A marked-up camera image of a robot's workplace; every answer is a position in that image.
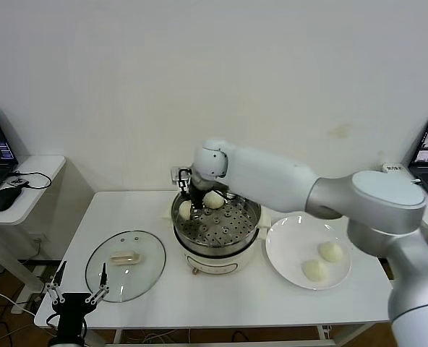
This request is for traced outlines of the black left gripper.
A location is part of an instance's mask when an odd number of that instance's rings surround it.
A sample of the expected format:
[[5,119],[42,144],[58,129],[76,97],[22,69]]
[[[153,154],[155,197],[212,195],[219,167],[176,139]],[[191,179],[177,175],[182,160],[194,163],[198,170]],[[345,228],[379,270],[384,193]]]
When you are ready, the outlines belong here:
[[98,304],[109,293],[106,263],[100,272],[98,290],[92,294],[86,292],[63,294],[60,285],[67,262],[63,261],[57,269],[53,280],[46,285],[52,301],[52,308],[59,316],[58,336],[85,336],[87,323],[85,316],[90,313],[91,304]]

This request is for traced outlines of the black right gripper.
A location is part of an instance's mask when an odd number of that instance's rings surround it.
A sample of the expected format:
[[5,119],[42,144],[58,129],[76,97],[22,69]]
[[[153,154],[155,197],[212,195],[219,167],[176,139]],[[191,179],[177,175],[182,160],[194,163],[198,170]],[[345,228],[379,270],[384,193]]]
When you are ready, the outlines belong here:
[[[178,185],[181,196],[189,198],[189,178],[179,178]],[[203,191],[213,190],[216,185],[215,181],[205,179],[198,173],[192,173],[190,177],[191,201],[192,201],[192,216],[196,216],[203,210]]]

